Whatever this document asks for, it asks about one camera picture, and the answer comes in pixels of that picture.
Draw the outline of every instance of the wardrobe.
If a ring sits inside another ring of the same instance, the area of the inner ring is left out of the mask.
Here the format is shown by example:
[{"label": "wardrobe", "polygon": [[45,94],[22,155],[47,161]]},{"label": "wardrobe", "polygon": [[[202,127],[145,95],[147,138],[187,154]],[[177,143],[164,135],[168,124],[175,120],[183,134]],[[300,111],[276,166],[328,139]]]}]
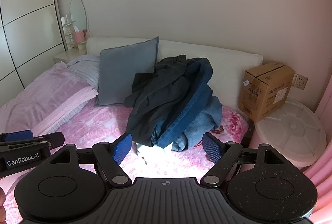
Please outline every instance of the wardrobe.
[{"label": "wardrobe", "polygon": [[0,0],[0,107],[65,50],[56,0]]}]

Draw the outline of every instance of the hand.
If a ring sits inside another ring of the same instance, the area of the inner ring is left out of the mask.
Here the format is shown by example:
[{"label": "hand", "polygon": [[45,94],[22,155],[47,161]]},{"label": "hand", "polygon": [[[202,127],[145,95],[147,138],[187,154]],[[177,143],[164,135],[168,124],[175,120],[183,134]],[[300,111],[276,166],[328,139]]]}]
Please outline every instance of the hand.
[{"label": "hand", "polygon": [[6,194],[4,193],[3,189],[0,187],[0,224],[6,224],[6,221],[5,221],[6,220],[6,211],[5,211],[5,208],[3,207],[3,204],[5,203],[5,201],[6,201]]}]

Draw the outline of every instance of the square gray cushion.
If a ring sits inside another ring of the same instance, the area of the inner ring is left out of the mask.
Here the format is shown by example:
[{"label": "square gray cushion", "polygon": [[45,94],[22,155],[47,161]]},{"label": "square gray cushion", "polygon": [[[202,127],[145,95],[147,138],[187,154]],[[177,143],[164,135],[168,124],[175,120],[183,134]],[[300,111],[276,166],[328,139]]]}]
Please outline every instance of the square gray cushion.
[{"label": "square gray cushion", "polygon": [[157,63],[159,37],[100,52],[96,106],[122,105],[132,93],[136,73],[152,73]]}]

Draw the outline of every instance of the beige wall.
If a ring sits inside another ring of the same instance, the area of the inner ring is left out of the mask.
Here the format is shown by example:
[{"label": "beige wall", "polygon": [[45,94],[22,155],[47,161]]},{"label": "beige wall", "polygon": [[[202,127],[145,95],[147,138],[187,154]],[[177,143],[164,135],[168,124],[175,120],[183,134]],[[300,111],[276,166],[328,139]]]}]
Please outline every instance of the beige wall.
[{"label": "beige wall", "polygon": [[[58,0],[62,15],[70,0]],[[83,0],[93,36],[141,37],[259,53],[309,78],[290,95],[315,109],[332,71],[332,0]]]}]

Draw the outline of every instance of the black garment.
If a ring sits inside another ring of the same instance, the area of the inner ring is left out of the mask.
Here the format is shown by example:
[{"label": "black garment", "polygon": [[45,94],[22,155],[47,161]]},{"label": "black garment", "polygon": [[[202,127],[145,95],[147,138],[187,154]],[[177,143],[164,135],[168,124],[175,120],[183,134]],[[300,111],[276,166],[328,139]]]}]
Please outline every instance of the black garment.
[{"label": "black garment", "polygon": [[156,73],[151,79],[142,82],[142,76],[135,76],[133,84],[137,85],[137,80],[142,83],[124,100],[126,107],[134,107],[126,128],[134,141],[153,146],[151,136],[155,126],[166,119],[188,91],[189,82],[182,76],[187,63],[185,55],[165,58],[156,65]]}]

